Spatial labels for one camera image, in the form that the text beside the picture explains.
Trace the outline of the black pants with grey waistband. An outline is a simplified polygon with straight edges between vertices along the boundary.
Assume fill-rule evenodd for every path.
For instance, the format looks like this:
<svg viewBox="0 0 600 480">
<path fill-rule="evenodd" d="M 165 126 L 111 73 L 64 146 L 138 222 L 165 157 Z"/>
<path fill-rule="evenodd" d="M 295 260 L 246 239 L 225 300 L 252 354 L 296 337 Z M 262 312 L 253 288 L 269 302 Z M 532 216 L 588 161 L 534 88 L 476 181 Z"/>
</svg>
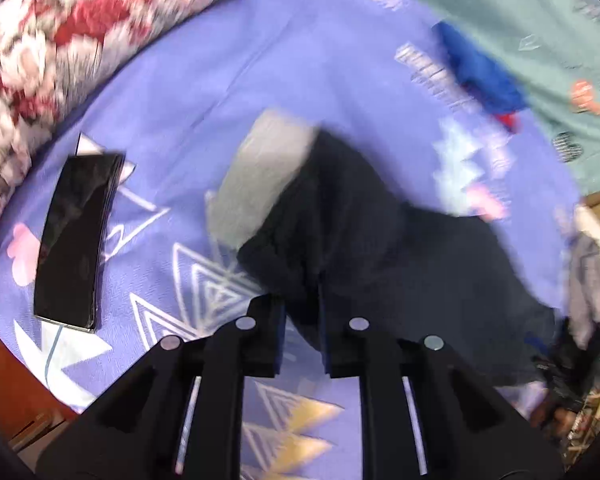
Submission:
<svg viewBox="0 0 600 480">
<path fill-rule="evenodd" d="M 385 278 L 461 278 L 522 284 L 492 228 L 397 196 L 375 167 L 331 132 L 267 110 L 253 123 L 207 209 L 210 233 L 240 266 L 282 297 L 314 348 L 321 332 L 322 281 L 350 286 Z M 531 363 L 498 387 L 534 382 L 533 358 L 553 322 L 527 337 Z"/>
</svg>

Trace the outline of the grey clothes pile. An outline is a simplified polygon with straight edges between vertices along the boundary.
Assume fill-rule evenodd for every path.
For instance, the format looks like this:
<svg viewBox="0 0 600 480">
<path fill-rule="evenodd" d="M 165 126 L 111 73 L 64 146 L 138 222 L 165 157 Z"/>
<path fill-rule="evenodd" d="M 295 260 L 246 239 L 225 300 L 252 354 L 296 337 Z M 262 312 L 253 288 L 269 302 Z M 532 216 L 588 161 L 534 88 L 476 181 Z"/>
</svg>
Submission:
<svg viewBox="0 0 600 480">
<path fill-rule="evenodd" d="M 586 350 L 600 328 L 600 220 L 591 208 L 574 211 L 571 244 L 567 326 L 579 350 Z"/>
</svg>

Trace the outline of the black smartphone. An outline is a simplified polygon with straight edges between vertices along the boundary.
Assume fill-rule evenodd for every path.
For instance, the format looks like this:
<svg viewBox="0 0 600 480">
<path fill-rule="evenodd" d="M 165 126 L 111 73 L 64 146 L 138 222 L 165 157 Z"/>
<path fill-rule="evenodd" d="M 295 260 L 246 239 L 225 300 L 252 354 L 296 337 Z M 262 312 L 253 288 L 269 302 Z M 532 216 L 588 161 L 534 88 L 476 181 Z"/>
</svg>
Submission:
<svg viewBox="0 0 600 480">
<path fill-rule="evenodd" d="M 38 252 L 36 318 L 87 333 L 96 330 L 100 252 L 124 162 L 120 152 L 66 159 Z"/>
</svg>

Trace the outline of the folded red garment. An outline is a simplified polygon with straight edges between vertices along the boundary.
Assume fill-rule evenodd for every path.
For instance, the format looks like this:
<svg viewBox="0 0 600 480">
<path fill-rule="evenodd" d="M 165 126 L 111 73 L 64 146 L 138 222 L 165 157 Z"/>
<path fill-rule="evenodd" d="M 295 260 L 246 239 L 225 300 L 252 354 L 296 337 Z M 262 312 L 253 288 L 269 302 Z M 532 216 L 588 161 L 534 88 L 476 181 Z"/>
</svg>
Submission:
<svg viewBox="0 0 600 480">
<path fill-rule="evenodd" d="M 519 118 L 517 112 L 495 114 L 495 119 L 510 133 L 516 133 L 519 129 Z"/>
</svg>

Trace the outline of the folded blue garment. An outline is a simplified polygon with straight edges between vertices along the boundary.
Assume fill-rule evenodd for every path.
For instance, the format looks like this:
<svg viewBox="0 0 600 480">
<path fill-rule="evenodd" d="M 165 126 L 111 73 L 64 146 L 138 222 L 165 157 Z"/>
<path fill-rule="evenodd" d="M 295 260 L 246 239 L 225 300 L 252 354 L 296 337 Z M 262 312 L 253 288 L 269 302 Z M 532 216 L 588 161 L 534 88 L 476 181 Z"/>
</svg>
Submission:
<svg viewBox="0 0 600 480">
<path fill-rule="evenodd" d="M 504 117 L 528 107 L 513 75 L 448 22 L 434 25 L 456 81 L 491 115 Z"/>
</svg>

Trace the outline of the teal heart print blanket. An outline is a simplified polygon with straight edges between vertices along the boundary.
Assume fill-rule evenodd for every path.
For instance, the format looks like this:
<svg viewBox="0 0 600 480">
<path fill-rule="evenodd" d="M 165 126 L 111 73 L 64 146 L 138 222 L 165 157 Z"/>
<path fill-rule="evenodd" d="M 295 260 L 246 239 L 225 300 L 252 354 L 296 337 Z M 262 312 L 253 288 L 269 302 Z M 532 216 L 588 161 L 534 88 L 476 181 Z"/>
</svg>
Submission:
<svg viewBox="0 0 600 480">
<path fill-rule="evenodd" d="M 600 0 L 420 1 L 507 66 L 581 191 L 600 191 Z"/>
</svg>

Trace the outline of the purple printed bed sheet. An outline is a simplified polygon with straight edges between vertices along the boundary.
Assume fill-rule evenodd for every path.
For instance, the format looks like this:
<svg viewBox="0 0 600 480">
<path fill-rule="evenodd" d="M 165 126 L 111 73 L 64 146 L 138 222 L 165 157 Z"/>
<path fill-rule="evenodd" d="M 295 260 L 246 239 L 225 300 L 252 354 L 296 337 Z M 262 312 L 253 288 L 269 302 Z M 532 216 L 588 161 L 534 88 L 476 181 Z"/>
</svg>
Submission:
<svg viewBox="0 0 600 480">
<path fill-rule="evenodd" d="M 418 0 L 4 0 L 0 335 L 37 479 L 558 479 L 503 396 L 580 194 Z"/>
</svg>

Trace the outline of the red floral bolster pillow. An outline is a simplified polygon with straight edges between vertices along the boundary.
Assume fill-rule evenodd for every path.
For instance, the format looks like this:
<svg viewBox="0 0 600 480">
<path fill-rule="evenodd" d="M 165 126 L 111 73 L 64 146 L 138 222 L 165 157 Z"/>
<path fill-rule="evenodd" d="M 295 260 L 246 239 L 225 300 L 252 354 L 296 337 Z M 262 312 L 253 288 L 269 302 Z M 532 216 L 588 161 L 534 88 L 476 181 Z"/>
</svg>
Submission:
<svg viewBox="0 0 600 480">
<path fill-rule="evenodd" d="M 219 0 L 2 0 L 0 218 L 57 125 L 100 84 Z"/>
</svg>

